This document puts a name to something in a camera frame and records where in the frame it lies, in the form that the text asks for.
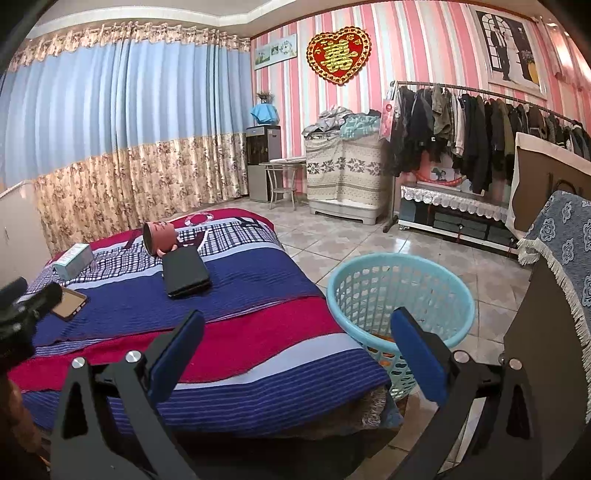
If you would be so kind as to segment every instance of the pile of clothes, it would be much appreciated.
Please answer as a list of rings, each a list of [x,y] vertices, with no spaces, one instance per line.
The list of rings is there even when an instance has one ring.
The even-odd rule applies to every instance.
[[[464,93],[432,89],[392,91],[394,119],[382,155],[394,176],[416,171],[427,153],[439,162],[443,153],[470,180],[472,191],[488,190],[492,179],[511,181],[515,136],[523,132],[560,145],[591,161],[591,138],[580,124],[562,126],[553,113],[534,105],[513,106],[501,99],[484,100]]]
[[[381,113],[370,110],[369,113],[353,113],[348,108],[333,106],[322,112],[315,124],[302,131],[304,138],[319,136],[337,136],[347,140],[371,135],[379,130]]]

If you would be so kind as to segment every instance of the drawer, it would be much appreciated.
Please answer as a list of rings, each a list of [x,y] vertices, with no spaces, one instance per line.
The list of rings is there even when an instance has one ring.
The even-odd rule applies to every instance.
[[[480,240],[484,240],[486,238],[486,232],[474,230],[473,228],[468,227],[462,228],[462,235],[472,236],[474,238],[479,238]]]
[[[440,222],[439,220],[435,220],[433,222],[433,228],[439,228],[440,230],[445,230],[447,232],[454,232],[458,233],[460,231],[460,226],[454,223],[448,222]]]
[[[454,215],[448,215],[446,213],[435,212],[435,220],[446,223],[455,223],[456,225],[459,225],[462,222],[462,217],[456,217]]]
[[[472,230],[478,230],[480,232],[486,232],[487,227],[485,223],[475,222],[474,220],[469,220],[467,218],[462,219],[462,225],[464,227],[470,228]]]
[[[497,226],[491,226],[489,231],[489,236],[494,235],[495,237],[504,237],[504,238],[512,238],[513,234],[507,230],[506,228],[500,228]]]

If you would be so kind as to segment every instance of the laundry basket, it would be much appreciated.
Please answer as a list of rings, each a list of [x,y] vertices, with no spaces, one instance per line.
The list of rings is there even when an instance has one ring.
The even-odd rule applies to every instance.
[[[390,332],[390,315],[406,307],[423,330],[452,348],[474,320],[474,299],[464,283],[441,265],[405,254],[371,254],[338,266],[327,289],[330,312],[387,371],[394,400],[416,385]]]

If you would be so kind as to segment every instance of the box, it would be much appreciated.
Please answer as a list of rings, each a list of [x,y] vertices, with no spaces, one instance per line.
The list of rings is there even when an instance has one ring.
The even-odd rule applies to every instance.
[[[77,277],[95,256],[89,244],[74,244],[59,260],[53,264],[53,270],[62,280],[71,280]]]

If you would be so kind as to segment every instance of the blue foam pad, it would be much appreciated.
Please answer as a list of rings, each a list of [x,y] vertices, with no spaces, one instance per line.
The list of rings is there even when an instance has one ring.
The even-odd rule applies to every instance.
[[[152,367],[148,398],[153,405],[168,400],[203,339],[205,319],[195,310]]]
[[[405,312],[406,310],[402,309],[392,312],[392,336],[425,397],[441,406],[447,400],[447,374],[421,338],[421,334],[407,318],[407,314],[410,314]]]

